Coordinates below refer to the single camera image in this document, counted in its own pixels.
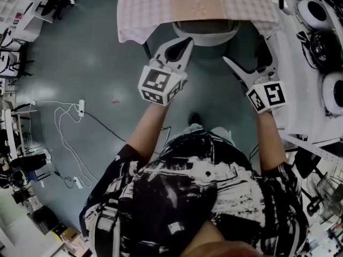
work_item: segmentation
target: shirt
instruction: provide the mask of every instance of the shirt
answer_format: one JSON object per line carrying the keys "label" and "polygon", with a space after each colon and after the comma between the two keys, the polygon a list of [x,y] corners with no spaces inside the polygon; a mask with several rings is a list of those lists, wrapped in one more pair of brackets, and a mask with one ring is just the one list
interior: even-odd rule
{"label": "shirt", "polygon": [[125,145],[80,214],[98,257],[179,256],[206,220],[226,240],[296,256],[307,241],[301,188],[290,165],[258,175],[229,141],[202,128],[145,164]]}

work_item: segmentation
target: power strip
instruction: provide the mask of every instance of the power strip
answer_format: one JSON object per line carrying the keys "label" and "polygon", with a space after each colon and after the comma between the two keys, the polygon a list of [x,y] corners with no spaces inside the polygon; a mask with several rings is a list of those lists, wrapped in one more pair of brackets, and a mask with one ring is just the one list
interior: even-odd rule
{"label": "power strip", "polygon": [[74,182],[76,183],[76,185],[78,186],[78,188],[84,188],[80,182],[79,177],[77,177],[76,175],[74,176]]}
{"label": "power strip", "polygon": [[79,101],[79,116],[84,117],[85,115],[85,100],[80,99]]}

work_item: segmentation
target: white cable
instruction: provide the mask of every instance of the white cable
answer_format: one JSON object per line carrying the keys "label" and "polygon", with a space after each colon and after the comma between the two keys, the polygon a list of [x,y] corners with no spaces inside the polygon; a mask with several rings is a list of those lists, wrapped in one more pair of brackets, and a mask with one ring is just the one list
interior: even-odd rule
{"label": "white cable", "polygon": [[58,104],[64,104],[64,105],[77,105],[77,104],[74,104],[74,103],[63,103],[63,102],[60,102],[60,101],[39,101],[40,103],[58,103]]}
{"label": "white cable", "polygon": [[29,132],[30,132],[30,137],[31,137],[31,147],[33,148],[32,133],[31,133],[31,114],[30,114],[31,106],[32,106],[32,104],[30,103],[30,108],[28,109],[28,117],[29,117],[29,119],[30,119],[30,128],[29,128]]}
{"label": "white cable", "polygon": [[[68,149],[72,155],[74,156],[74,158],[76,159],[76,161],[78,162],[78,165],[79,165],[79,169],[80,169],[80,172],[82,173],[82,175],[89,181],[89,183],[91,184],[90,186],[87,186],[83,181],[82,179],[77,175],[75,174],[75,176],[77,176],[79,178],[79,180],[84,184],[85,187],[92,187],[92,181],[83,173],[82,169],[81,169],[81,165],[80,165],[80,162],[83,164],[83,166],[85,167],[85,169],[87,170],[87,172],[98,182],[98,180],[90,173],[90,171],[88,170],[87,166],[85,165],[85,163],[81,160],[81,158],[79,157],[79,155],[76,153],[76,151],[70,146],[70,144],[68,143],[68,141],[66,140],[66,138],[63,136],[62,134],[62,130],[61,130],[61,119],[62,119],[62,116],[64,114],[68,114],[70,116],[70,118],[75,122],[75,123],[80,123],[82,117],[80,117],[80,120],[76,121],[72,116],[71,114],[69,113],[70,109],[74,106],[74,108],[77,110],[76,108],[76,104],[71,104],[70,103],[70,107],[68,108],[68,110],[64,110],[63,108],[61,107],[58,107],[56,110],[55,110],[55,113],[54,113],[54,121],[55,121],[55,125],[56,125],[56,128],[57,130],[59,131],[60,135],[61,135],[61,139],[62,139],[62,144],[63,146]],[[57,126],[57,123],[56,123],[56,112],[58,109],[62,109],[64,112],[60,115],[59,117],[59,123],[58,123],[58,126]]]}
{"label": "white cable", "polygon": [[[96,178],[90,173],[90,171],[88,170],[87,166],[86,166],[85,163],[81,160],[81,158],[79,157],[79,155],[77,154],[77,152],[72,148],[72,146],[70,146],[70,144],[68,143],[68,141],[66,140],[66,138],[63,136],[62,130],[61,130],[61,120],[62,120],[62,116],[63,116],[64,114],[68,114],[68,115],[70,116],[70,118],[71,118],[75,123],[80,123],[82,117],[80,117],[80,120],[76,121],[76,120],[71,116],[71,114],[69,113],[70,109],[71,109],[73,106],[74,106],[75,110],[78,111],[78,109],[77,109],[77,107],[76,107],[78,104],[75,104],[75,103],[66,103],[66,102],[60,102],[60,101],[39,101],[39,102],[41,102],[41,103],[58,103],[58,104],[68,104],[68,105],[70,105],[70,107],[68,108],[68,110],[64,110],[62,107],[58,107],[58,108],[55,110],[55,112],[54,112],[55,126],[56,126],[58,132],[59,132],[60,135],[61,135],[61,140],[62,140],[63,146],[64,146],[67,150],[69,150],[69,151],[71,152],[71,154],[74,156],[74,158],[76,159],[76,161],[77,161],[77,163],[78,163],[78,165],[79,165],[80,172],[81,172],[82,175],[89,181],[89,183],[90,183],[91,185],[90,185],[90,186],[87,186],[87,185],[85,184],[85,182],[84,182],[84,181],[80,178],[80,176],[78,176],[77,174],[75,174],[74,176],[78,177],[79,180],[80,180],[80,182],[82,182],[83,185],[84,185],[85,187],[88,187],[88,188],[92,187],[92,185],[93,185],[93,184],[92,184],[92,181],[88,178],[88,176],[86,176],[86,175],[83,173],[83,171],[82,171],[82,169],[81,169],[81,164],[80,164],[80,162],[83,164],[83,166],[85,167],[85,169],[87,170],[87,172],[88,172],[97,182],[98,182],[98,179],[96,179]],[[62,109],[62,110],[63,110],[63,113],[62,113],[62,114],[60,115],[60,117],[59,117],[59,123],[58,123],[58,126],[57,126],[57,123],[56,123],[56,111],[57,111],[58,109]],[[30,132],[30,136],[31,136],[31,146],[32,146],[33,143],[32,143],[32,134],[31,134],[31,116],[30,116],[30,113],[29,113],[29,124],[30,124],[30,126],[29,126],[29,132]]]}

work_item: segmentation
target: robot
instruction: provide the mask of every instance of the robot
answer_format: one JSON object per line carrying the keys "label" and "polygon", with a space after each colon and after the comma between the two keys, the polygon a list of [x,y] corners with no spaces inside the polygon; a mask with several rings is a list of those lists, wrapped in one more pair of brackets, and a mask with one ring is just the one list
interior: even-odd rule
{"label": "robot", "polygon": [[[194,47],[192,38],[176,38],[160,46],[149,66],[144,66],[138,83],[141,97],[167,106],[183,89]],[[257,113],[281,107],[287,103],[284,82],[277,76],[278,59],[271,45],[261,37],[258,67],[248,72],[231,58],[224,61],[234,70],[241,84],[248,88],[247,96]]]}

